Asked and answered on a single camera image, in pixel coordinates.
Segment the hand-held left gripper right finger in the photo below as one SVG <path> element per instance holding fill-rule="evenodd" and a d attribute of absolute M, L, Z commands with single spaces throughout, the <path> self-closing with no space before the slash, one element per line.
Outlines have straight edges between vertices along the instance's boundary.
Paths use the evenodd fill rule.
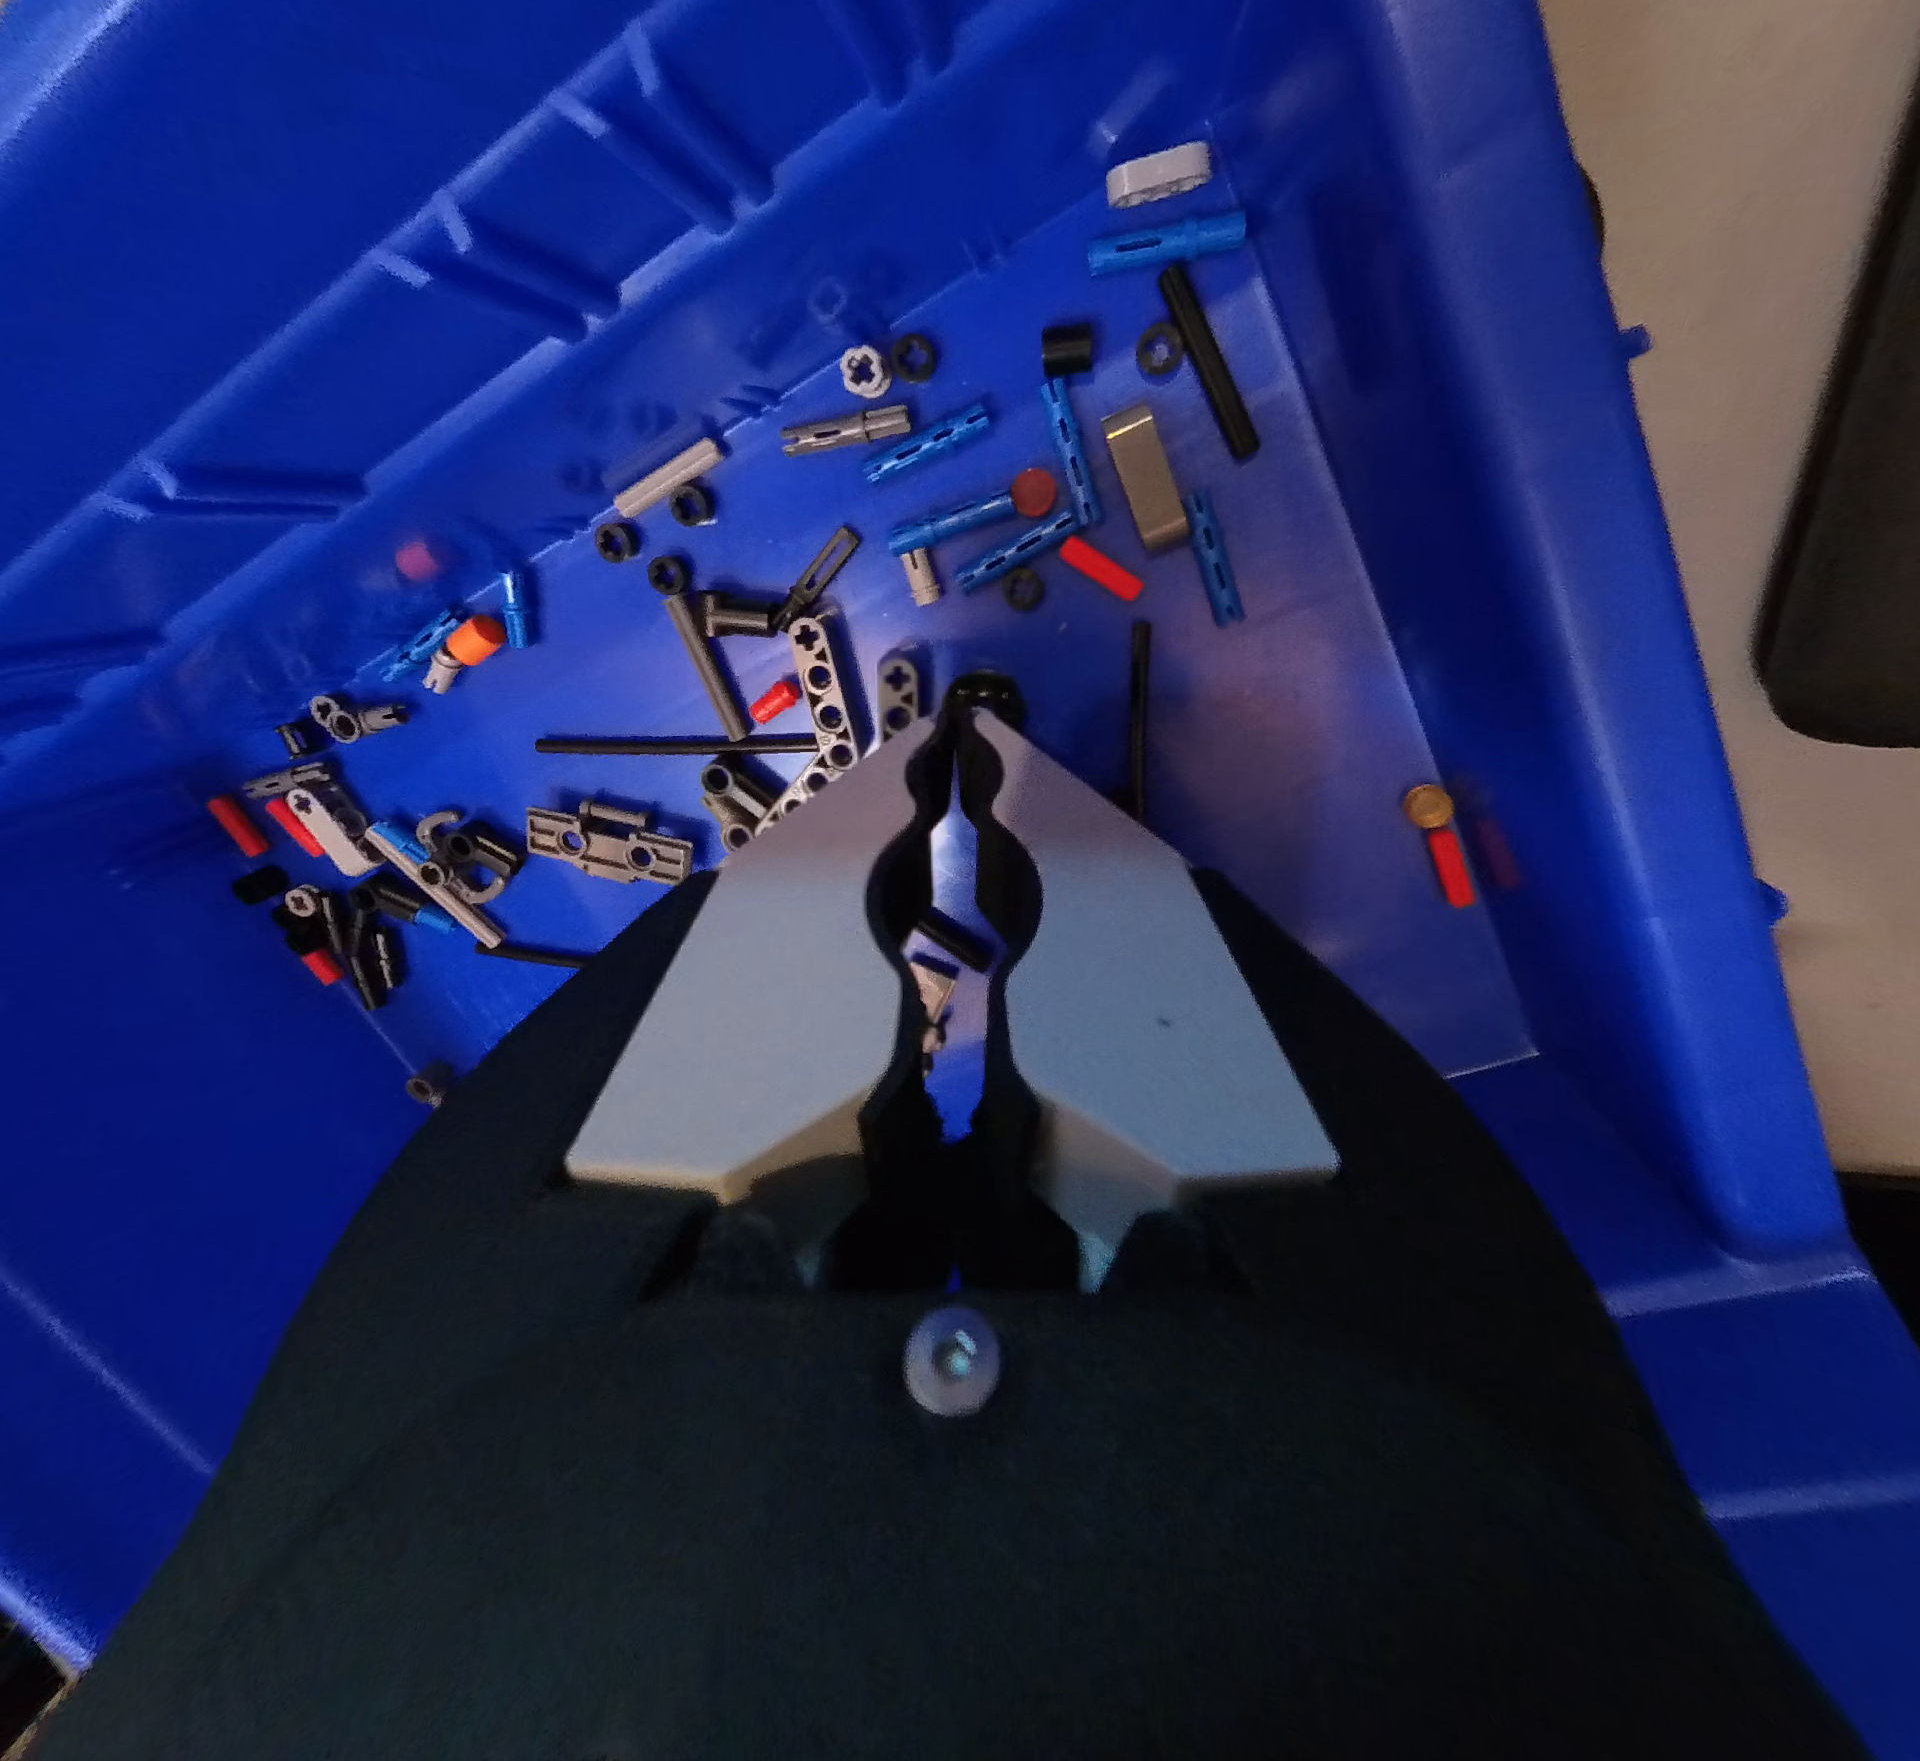
<path fill-rule="evenodd" d="M 1145 1214 L 1321 1182 L 1338 1149 L 1188 861 L 1001 718 L 964 722 L 1007 946 L 964 1146 L 964 1284 L 1076 1292 Z"/>

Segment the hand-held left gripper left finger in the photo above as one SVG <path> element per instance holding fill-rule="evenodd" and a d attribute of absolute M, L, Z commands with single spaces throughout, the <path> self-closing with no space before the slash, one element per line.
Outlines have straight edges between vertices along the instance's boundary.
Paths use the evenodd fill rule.
<path fill-rule="evenodd" d="M 568 1151 L 695 1203 L 655 1292 L 947 1292 L 954 1221 L 904 948 L 964 724 L 912 722 L 723 864 Z"/>

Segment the blue plastic bin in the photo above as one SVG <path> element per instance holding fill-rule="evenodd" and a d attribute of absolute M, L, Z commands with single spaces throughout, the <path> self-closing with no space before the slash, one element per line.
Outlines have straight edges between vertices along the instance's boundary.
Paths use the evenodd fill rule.
<path fill-rule="evenodd" d="M 1212 183 L 1116 212 L 1180 141 Z M 1843 1229 L 1637 414 L 1620 189 L 1580 166 L 1534 0 L 12 0 L 5 15 L 5 1612 L 97 1654 L 232 1444 L 351 1211 L 563 981 L 410 933 L 317 984 L 205 801 L 306 697 L 378 685 L 526 572 L 537 639 L 336 767 L 378 816 L 513 827 L 690 770 L 552 734 L 709 728 L 620 479 L 729 458 L 703 587 L 774 596 L 843 524 L 834 642 L 1011 674 L 1126 789 L 1129 625 L 907 601 L 888 528 L 1052 451 L 1145 574 L 1148 821 L 1233 878 L 1472 1101 L 1602 1282 L 1741 1570 L 1887 1752 L 1917 1750 L 1917 1348 Z M 1237 463 L 1157 273 L 1087 245 L 1242 209 L 1188 260 L 1260 433 Z M 875 402 L 843 349 L 889 353 Z M 1102 433 L 1148 403 L 1246 619 L 1157 554 Z M 780 427 L 989 406 L 889 442 Z M 1452 792 L 1451 909 L 1416 785 Z"/>

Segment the black steering link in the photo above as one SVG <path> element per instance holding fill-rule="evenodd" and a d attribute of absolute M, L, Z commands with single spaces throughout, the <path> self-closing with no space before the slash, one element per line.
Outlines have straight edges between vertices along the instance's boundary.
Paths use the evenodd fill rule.
<path fill-rule="evenodd" d="M 772 638 L 788 631 L 794 621 L 814 613 L 838 574 L 862 547 L 862 534 L 843 524 L 802 568 L 780 601 L 748 601 L 721 592 L 703 592 L 695 611 L 705 636 L 716 638 Z"/>

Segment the dark grey holed plate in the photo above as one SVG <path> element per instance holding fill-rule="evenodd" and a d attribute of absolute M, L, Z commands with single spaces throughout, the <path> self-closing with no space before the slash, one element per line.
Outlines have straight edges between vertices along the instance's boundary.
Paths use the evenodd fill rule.
<path fill-rule="evenodd" d="M 609 882 L 673 888 L 693 874 L 692 842 L 649 827 L 643 810 L 581 802 L 575 810 L 530 807 L 526 850 Z"/>

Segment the light grey axle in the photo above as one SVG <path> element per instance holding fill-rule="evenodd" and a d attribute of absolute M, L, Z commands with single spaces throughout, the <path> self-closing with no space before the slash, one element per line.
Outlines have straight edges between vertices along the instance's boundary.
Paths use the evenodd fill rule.
<path fill-rule="evenodd" d="M 456 874 L 416 837 L 403 834 L 391 821 L 372 821 L 365 830 L 365 842 L 407 878 L 444 920 L 467 929 L 482 948 L 494 950 L 504 945 L 507 933 L 492 922 L 492 916 L 480 904 L 468 899 L 468 892 Z"/>

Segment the dark grey axle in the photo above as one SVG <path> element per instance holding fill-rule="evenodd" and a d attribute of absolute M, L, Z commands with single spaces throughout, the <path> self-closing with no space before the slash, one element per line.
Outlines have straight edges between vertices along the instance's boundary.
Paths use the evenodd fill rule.
<path fill-rule="evenodd" d="M 726 670 L 723 670 L 723 663 L 715 651 L 706 617 L 700 613 L 695 600 L 684 592 L 678 592 L 665 594 L 660 598 L 660 603 L 673 624 L 681 646 L 703 680 L 724 738 L 735 742 L 746 740 L 752 732 L 752 724 L 736 702 L 733 681 Z"/>

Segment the light grey thin liftarm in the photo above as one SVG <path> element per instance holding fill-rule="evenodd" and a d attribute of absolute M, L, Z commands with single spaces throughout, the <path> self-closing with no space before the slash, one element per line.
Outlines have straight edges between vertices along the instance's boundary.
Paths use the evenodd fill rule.
<path fill-rule="evenodd" d="M 340 874 L 361 878 L 383 865 L 379 851 L 365 842 L 367 818 L 343 789 L 296 789 L 289 797 Z"/>

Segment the light grey tube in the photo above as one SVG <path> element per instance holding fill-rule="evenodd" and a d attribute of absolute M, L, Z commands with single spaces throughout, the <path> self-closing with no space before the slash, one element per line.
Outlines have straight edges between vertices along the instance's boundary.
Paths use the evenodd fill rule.
<path fill-rule="evenodd" d="M 715 435 L 705 435 L 671 458 L 642 463 L 637 473 L 620 479 L 620 486 L 612 494 L 612 509 L 622 519 L 643 514 L 676 491 L 700 482 L 726 458 L 726 445 Z"/>

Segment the thick black axle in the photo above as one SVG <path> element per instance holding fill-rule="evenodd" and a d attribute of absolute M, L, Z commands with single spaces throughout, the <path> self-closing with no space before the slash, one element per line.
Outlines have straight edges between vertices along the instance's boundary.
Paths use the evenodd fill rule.
<path fill-rule="evenodd" d="M 1157 273 L 1157 288 L 1186 357 L 1211 407 L 1225 449 L 1237 463 L 1260 451 L 1260 433 L 1239 381 L 1212 333 L 1212 322 L 1195 288 L 1186 260 L 1171 260 Z"/>

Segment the light grey small beam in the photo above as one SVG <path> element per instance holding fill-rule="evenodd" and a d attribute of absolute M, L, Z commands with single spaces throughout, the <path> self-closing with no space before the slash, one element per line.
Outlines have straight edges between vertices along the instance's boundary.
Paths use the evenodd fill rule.
<path fill-rule="evenodd" d="M 1180 141 L 1113 163 L 1105 174 L 1105 199 L 1112 209 L 1126 212 L 1186 196 L 1211 183 L 1211 141 Z"/>

